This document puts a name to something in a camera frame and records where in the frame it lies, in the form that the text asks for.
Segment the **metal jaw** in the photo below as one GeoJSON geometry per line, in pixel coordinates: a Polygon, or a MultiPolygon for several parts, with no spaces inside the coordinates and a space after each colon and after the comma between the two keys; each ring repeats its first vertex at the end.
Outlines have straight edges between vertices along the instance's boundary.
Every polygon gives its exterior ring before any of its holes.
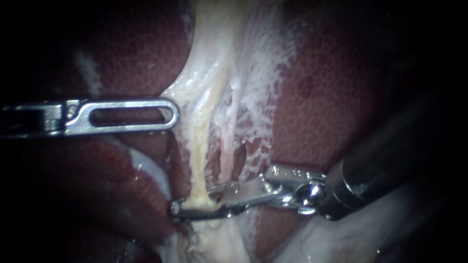
{"type": "Polygon", "coordinates": [[[324,173],[314,168],[271,165],[264,174],[247,182],[228,182],[208,189],[216,203],[213,207],[184,208],[184,198],[171,203],[170,215],[174,221],[229,218],[259,204],[312,215],[315,203],[323,197],[324,182],[324,173]]]}
{"type": "Polygon", "coordinates": [[[39,129],[35,131],[16,131],[7,127],[7,131],[0,131],[0,138],[37,138],[71,135],[91,135],[120,132],[158,132],[170,130],[179,119],[177,105],[164,98],[91,101],[91,100],[66,100],[62,102],[25,103],[15,107],[3,108],[5,112],[39,112],[39,129]],[[137,108],[163,108],[166,121],[163,123],[131,124],[97,126],[91,123],[90,116],[96,110],[137,109],[137,108]]]}

